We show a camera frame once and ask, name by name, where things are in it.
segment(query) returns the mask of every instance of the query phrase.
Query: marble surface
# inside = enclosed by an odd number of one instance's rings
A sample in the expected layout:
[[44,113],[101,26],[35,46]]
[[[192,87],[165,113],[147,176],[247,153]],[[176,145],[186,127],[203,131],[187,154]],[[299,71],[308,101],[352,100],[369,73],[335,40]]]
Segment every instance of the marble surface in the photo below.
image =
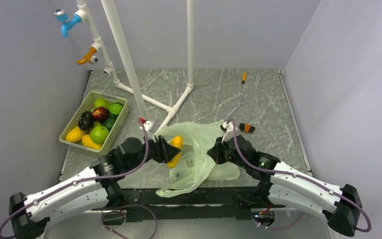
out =
[[[241,87],[243,72],[247,72],[245,86]],[[172,106],[186,87],[187,69],[136,69],[143,94]],[[121,82],[129,86],[125,70],[117,72]],[[130,112],[115,139],[112,148],[128,137],[142,138],[137,118],[140,116],[134,96],[117,88],[112,79],[102,71],[92,71],[89,91],[101,91],[128,99]],[[275,69],[195,69],[194,89],[186,98],[169,125],[176,122],[212,123],[227,115],[239,99],[247,104],[233,115],[237,123],[249,123],[256,129],[244,137],[262,152],[272,154],[293,168],[306,173],[306,165],[299,146],[295,127],[287,105],[284,90]],[[162,122],[166,112],[146,103],[148,116]],[[71,147],[60,180],[80,172],[99,156],[92,152]],[[256,186],[257,180],[244,170],[235,180],[205,181],[200,187]],[[120,180],[122,188],[161,188],[169,184],[169,169],[151,160],[137,172]]]

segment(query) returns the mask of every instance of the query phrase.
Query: orange faucet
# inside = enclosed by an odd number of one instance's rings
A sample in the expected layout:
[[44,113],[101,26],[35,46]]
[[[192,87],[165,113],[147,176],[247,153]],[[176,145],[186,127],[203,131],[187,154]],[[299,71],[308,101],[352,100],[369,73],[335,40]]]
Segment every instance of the orange faucet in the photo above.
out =
[[97,62],[96,56],[94,54],[97,52],[96,48],[90,47],[90,50],[84,55],[84,57],[81,60],[77,61],[77,64],[83,65],[86,62],[89,62],[90,64],[94,64]]

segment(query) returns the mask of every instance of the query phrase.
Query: plastic basket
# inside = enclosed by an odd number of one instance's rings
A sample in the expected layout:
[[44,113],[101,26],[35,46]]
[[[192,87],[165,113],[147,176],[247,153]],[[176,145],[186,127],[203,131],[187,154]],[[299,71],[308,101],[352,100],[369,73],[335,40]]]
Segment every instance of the plastic basket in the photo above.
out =
[[[69,141],[66,141],[65,138],[67,137],[67,134],[69,131],[71,131],[73,128],[75,128],[78,124],[78,121],[81,119],[81,114],[84,111],[93,111],[93,103],[98,98],[104,98],[107,100],[109,104],[118,102],[123,105],[123,108],[121,110],[121,113],[119,114],[118,118],[115,121],[115,124],[113,125],[113,128],[110,130],[109,135],[107,136],[106,140],[103,143],[103,146],[100,150],[85,147],[82,145],[81,141],[77,143],[72,143]],[[127,99],[117,97],[117,96],[111,96],[102,94],[101,92],[97,91],[90,91],[87,97],[84,99],[84,101],[81,103],[80,107],[78,108],[77,112],[75,112],[74,116],[71,118],[69,124],[65,127],[64,131],[62,132],[61,136],[59,136],[59,141],[69,144],[74,147],[83,148],[88,151],[92,151],[98,154],[106,154],[110,150],[110,146],[112,146],[113,141],[115,140],[119,130],[121,129],[122,124],[125,121],[125,118],[128,114],[128,103]]]

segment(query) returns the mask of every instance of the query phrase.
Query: green plastic bag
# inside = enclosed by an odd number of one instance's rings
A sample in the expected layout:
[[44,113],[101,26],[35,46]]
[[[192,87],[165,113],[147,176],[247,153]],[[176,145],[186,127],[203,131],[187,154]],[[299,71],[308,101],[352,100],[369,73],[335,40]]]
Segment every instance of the green plastic bag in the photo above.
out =
[[164,126],[158,131],[170,142],[182,136],[184,145],[179,163],[170,170],[170,184],[157,190],[160,197],[170,198],[195,190],[204,180],[233,180],[239,177],[238,166],[232,163],[216,165],[207,151],[216,138],[224,135],[220,129],[223,120],[211,124],[193,122]]

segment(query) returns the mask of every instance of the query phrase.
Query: wrench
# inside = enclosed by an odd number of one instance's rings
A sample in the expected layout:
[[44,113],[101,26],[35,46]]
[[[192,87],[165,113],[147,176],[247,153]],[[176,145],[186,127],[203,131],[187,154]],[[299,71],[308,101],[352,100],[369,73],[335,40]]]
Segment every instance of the wrench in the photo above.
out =
[[240,99],[239,101],[238,101],[238,103],[236,104],[236,106],[235,106],[235,108],[233,108],[233,110],[231,110],[231,112],[229,112],[229,114],[227,114],[226,116],[225,116],[225,118],[223,118],[223,120],[226,122],[228,119],[229,119],[229,117],[239,108],[239,107],[241,107],[241,106],[243,106],[243,105],[245,105],[246,104],[246,102],[244,101],[244,99]]

